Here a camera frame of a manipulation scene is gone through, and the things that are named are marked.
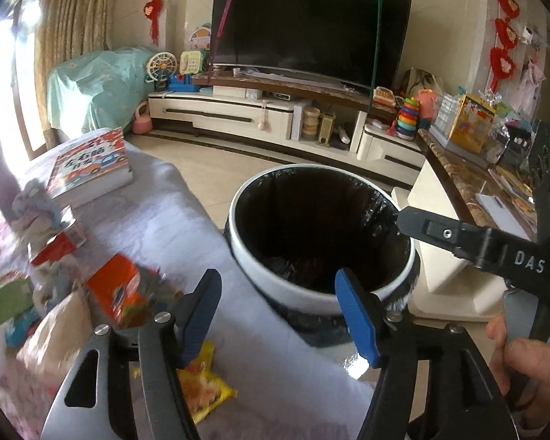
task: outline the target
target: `green strap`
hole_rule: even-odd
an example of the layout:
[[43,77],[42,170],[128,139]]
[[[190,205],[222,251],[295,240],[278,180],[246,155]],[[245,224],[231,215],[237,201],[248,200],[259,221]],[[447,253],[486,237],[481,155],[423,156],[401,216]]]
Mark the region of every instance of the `green strap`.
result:
[[377,40],[375,41],[375,59],[373,60],[373,78],[371,79],[371,92],[369,93],[369,107],[367,114],[371,112],[373,105],[373,89],[375,89],[375,79],[377,78],[377,60],[379,59],[379,42],[381,40],[381,10],[383,0],[377,0]]

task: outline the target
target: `human hand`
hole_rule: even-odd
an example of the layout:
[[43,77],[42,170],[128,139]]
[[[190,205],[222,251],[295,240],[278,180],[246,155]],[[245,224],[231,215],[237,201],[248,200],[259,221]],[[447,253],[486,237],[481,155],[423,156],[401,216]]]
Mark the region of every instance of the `human hand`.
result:
[[[531,339],[514,339],[506,344],[505,316],[499,314],[490,320],[485,329],[489,339],[495,341],[495,351],[489,368],[503,395],[509,392],[507,367],[540,381],[533,401],[522,413],[523,427],[537,429],[550,420],[550,344]],[[521,403],[530,399],[521,399]]]

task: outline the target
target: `beige curtain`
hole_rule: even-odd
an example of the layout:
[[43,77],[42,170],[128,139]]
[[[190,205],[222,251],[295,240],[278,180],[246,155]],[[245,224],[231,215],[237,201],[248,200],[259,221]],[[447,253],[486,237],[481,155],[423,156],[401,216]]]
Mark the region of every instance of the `beige curtain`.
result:
[[58,140],[47,117],[50,70],[81,54],[107,49],[108,0],[40,0],[41,23],[35,32],[34,83],[47,148]]

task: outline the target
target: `hanging red ornament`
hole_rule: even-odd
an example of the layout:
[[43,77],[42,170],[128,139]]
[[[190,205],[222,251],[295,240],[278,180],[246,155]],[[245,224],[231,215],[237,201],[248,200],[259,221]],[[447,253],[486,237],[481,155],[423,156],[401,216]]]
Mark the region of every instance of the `hanging red ornament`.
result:
[[515,0],[497,0],[499,6],[502,8],[503,12],[508,16],[510,20],[517,18],[520,14],[520,6],[516,3]]
[[489,59],[491,61],[491,69],[493,70],[491,90],[496,92],[497,84],[499,84],[500,80],[511,78],[513,76],[516,64],[509,57],[506,49],[497,47],[491,48]]
[[149,1],[142,11],[151,20],[151,40],[155,46],[159,46],[159,14],[163,8],[161,0]]
[[512,50],[517,46],[517,33],[509,26],[509,23],[501,18],[495,18],[495,28],[504,49]]

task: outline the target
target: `television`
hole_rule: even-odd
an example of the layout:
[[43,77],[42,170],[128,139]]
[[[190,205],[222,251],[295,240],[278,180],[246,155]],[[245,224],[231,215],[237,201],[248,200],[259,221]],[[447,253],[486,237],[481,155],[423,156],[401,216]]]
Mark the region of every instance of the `television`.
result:
[[212,9],[215,66],[286,70],[362,87],[393,87],[411,0],[382,0],[375,81],[378,0],[232,0],[216,46],[226,1],[214,0]]

